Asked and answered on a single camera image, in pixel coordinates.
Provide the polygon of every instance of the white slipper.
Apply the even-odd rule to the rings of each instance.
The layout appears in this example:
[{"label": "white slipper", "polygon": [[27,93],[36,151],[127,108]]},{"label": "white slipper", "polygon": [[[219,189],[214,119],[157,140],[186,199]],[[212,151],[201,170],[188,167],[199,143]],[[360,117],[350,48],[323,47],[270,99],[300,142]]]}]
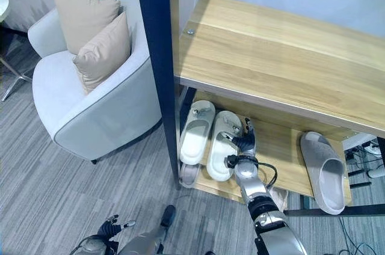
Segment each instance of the white slipper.
[{"label": "white slipper", "polygon": [[319,207],[332,215],[345,208],[343,174],[345,166],[324,136],[307,132],[301,137],[301,151]]},{"label": "white slipper", "polygon": [[215,107],[207,100],[199,100],[191,105],[180,137],[180,160],[183,163],[196,165],[202,160],[214,117]]},{"label": "white slipper", "polygon": [[206,168],[214,180],[226,181],[232,176],[234,170],[225,166],[224,159],[230,155],[237,155],[238,151],[220,135],[220,132],[228,132],[235,137],[240,137],[243,132],[241,120],[236,114],[229,111],[221,111],[215,117],[212,144]]}]

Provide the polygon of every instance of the black metal frame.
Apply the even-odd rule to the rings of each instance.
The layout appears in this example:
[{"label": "black metal frame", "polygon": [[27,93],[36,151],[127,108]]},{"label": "black metal frame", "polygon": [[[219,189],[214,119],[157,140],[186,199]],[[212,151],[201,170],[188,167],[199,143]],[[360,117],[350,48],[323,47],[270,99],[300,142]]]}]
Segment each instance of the black metal frame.
[{"label": "black metal frame", "polygon": [[[180,188],[178,161],[180,129],[178,127],[180,125],[181,129],[183,129],[188,110],[194,97],[195,89],[187,92],[182,107],[179,105],[176,107],[173,59],[179,59],[179,56],[176,55],[179,51],[179,46],[175,39],[175,33],[179,33],[179,24],[175,24],[173,21],[175,15],[179,15],[179,13],[174,12],[175,5],[172,4],[171,0],[140,0],[140,4],[149,44],[156,89],[158,91],[159,104],[162,111],[171,168],[173,170],[176,188]],[[385,163],[385,140],[379,138],[378,143]],[[302,209],[300,210],[287,210],[285,211],[285,214],[287,216],[299,217],[332,216],[320,209],[308,209],[309,199],[306,197],[301,198],[301,208]],[[339,214],[339,216],[384,215],[385,204],[346,207],[345,210]]]},{"label": "black metal frame", "polygon": [[171,4],[170,0],[140,0],[140,5],[162,112],[171,169],[176,188],[179,189],[177,125],[174,105],[173,51],[175,48],[173,49],[171,33]]}]

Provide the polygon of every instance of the throw pillow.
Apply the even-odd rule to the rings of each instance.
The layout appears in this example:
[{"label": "throw pillow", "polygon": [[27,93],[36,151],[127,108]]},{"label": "throw pillow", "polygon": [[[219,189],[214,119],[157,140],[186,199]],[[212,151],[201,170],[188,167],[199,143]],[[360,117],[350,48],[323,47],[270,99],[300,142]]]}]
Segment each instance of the throw pillow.
[{"label": "throw pillow", "polygon": [[130,51],[126,12],[123,12],[73,58],[85,92],[90,93],[112,75],[128,59]]},{"label": "throw pillow", "polygon": [[55,0],[68,50],[77,54],[118,15],[119,0]]}]

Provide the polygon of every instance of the shelf board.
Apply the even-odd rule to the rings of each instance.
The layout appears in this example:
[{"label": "shelf board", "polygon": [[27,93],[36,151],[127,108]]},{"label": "shelf board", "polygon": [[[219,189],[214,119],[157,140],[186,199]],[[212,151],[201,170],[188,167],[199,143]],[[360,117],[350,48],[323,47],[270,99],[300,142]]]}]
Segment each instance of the shelf board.
[{"label": "shelf board", "polygon": [[180,37],[189,87],[385,137],[385,40],[236,0],[199,0]]},{"label": "shelf board", "polygon": [[[313,197],[313,191],[307,174],[306,165],[301,154],[299,140],[302,132],[251,118],[257,136],[257,159],[272,164],[278,171],[275,187],[297,192]],[[329,139],[330,144],[340,157],[345,160],[342,143]],[[205,155],[201,161],[202,167],[197,179],[196,189],[219,195],[234,201],[243,202],[241,190],[234,176],[226,182],[217,182],[208,175],[207,164],[211,140],[206,146]],[[259,167],[259,177],[266,184],[274,175],[274,171],[265,166]],[[347,171],[345,170],[343,187],[346,204],[351,203],[351,191]]]}]

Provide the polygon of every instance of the white armchair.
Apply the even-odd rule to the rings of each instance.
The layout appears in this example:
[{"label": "white armchair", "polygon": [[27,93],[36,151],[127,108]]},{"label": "white armchair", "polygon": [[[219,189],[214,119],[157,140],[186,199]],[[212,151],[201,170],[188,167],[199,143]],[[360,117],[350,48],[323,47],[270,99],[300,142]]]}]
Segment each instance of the white armchair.
[{"label": "white armchair", "polygon": [[131,56],[89,95],[66,48],[57,11],[28,31],[42,57],[32,80],[38,115],[55,143],[86,160],[136,139],[161,119],[139,0],[121,0],[121,5],[128,17]]}]

